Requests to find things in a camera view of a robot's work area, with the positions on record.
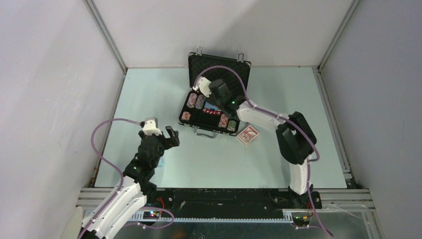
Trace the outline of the blue playing card box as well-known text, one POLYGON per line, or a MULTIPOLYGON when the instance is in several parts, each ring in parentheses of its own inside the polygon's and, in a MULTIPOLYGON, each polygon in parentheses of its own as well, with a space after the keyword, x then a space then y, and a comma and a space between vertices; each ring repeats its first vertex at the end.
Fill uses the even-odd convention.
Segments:
POLYGON ((204 108, 205 109, 210 109, 210 110, 215 110, 215 111, 220 111, 220 109, 217 106, 215 106, 215 105, 213 105, 213 104, 211 104, 209 102, 205 102, 204 108))

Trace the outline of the black poker set case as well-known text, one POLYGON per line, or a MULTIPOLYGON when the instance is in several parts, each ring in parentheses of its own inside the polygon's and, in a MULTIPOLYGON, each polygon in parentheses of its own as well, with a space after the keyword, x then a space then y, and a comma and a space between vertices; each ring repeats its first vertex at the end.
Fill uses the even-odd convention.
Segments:
POLYGON ((187 107, 186 103, 190 93, 196 93, 198 96, 202 95, 201 92, 196 92, 192 89, 194 83, 199 77, 206 77, 210 81, 223 79, 227 83, 230 91, 235 95, 239 95, 242 93, 242 89, 238 82, 238 79, 242 79, 244 87, 245 89, 247 89, 250 71, 251 62, 245 61, 242 55, 239 55, 238 58, 234 59, 203 54, 202 52, 189 53, 188 73, 190 90, 185 99, 185 103, 182 106, 182 110, 179 114, 179 124, 188 127, 193 127, 194 129, 202 129, 214 133, 235 136, 239 129, 239 120, 236 120, 237 125, 235 132, 229 131, 226 128, 219 128, 218 122, 221 115, 213 116, 205 114, 203 112, 204 106, 201 110, 198 110, 195 107, 187 107), (184 111, 190 112, 192 114, 191 119, 189 121, 181 120, 182 112, 184 111))

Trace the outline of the white ten chip stack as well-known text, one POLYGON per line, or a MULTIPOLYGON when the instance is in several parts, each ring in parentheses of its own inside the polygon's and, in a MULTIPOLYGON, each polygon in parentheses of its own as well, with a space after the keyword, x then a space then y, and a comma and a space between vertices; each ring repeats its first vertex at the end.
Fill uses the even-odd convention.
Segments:
POLYGON ((164 162, 164 158, 160 158, 159 163, 158 163, 158 167, 162 168, 164 166, 165 162, 164 162))

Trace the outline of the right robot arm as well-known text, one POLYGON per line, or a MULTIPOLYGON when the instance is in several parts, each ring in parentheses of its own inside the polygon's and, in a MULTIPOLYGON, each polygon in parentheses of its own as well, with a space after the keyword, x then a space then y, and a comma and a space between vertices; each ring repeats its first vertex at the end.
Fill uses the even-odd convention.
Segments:
POLYGON ((307 164, 315 151, 317 142, 306 119, 300 112, 281 115, 262 108, 249 100, 242 79, 238 79, 242 93, 232 93, 223 79, 210 81, 200 77, 200 91, 220 108, 231 120, 255 124, 276 134, 282 157, 290 166, 289 200, 295 208, 304 207, 310 200, 307 193, 310 183, 310 170, 307 164))

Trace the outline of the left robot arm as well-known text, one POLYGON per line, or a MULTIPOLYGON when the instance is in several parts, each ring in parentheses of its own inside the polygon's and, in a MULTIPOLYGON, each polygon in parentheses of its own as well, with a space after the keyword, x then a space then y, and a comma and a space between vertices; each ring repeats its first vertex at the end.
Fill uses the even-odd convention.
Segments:
POLYGON ((82 220, 80 239, 112 239, 136 211, 156 204, 157 186, 150 180, 165 150, 180 145, 179 133, 166 126, 169 137, 165 137, 160 129, 141 125, 138 151, 116 188, 82 220))

